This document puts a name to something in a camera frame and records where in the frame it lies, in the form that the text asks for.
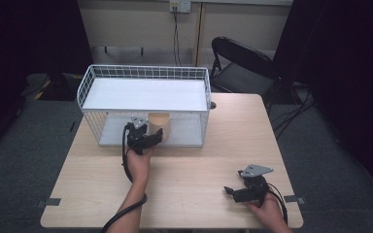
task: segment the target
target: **metal basket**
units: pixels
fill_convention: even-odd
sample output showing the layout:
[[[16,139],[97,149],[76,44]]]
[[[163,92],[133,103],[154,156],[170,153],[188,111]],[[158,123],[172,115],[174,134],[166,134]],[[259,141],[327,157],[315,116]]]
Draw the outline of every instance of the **metal basket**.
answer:
[[[120,146],[132,116],[169,113],[163,146],[202,147],[211,107],[208,70],[199,67],[91,65],[78,104],[100,146]]]

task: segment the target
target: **wooden table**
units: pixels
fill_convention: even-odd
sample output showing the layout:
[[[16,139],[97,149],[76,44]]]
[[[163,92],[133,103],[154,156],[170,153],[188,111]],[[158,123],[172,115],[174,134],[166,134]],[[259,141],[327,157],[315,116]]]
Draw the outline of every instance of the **wooden table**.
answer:
[[[249,210],[223,189],[243,188],[237,171],[248,164],[270,167],[265,179],[284,196],[293,195],[288,173],[258,95],[213,93],[203,148],[159,147],[152,158],[149,201],[141,228],[262,228]],[[60,172],[41,224],[56,228],[101,228],[123,201],[130,182],[121,166],[121,147],[99,147],[85,120]],[[287,203],[288,224],[303,219]]]

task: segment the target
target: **forearm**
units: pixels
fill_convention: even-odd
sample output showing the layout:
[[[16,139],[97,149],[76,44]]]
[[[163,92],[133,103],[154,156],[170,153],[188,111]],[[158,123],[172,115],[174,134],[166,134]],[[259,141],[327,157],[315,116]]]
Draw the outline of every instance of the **forearm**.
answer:
[[[125,200],[122,202],[122,205],[119,207],[118,212],[141,201],[145,195],[147,183],[148,181],[133,183],[125,197]],[[142,212],[142,207],[139,207],[129,212],[128,214],[122,216],[120,219],[114,222],[114,224],[111,225],[111,227],[108,229],[107,232],[108,233],[138,232],[139,224],[141,221],[141,212]]]

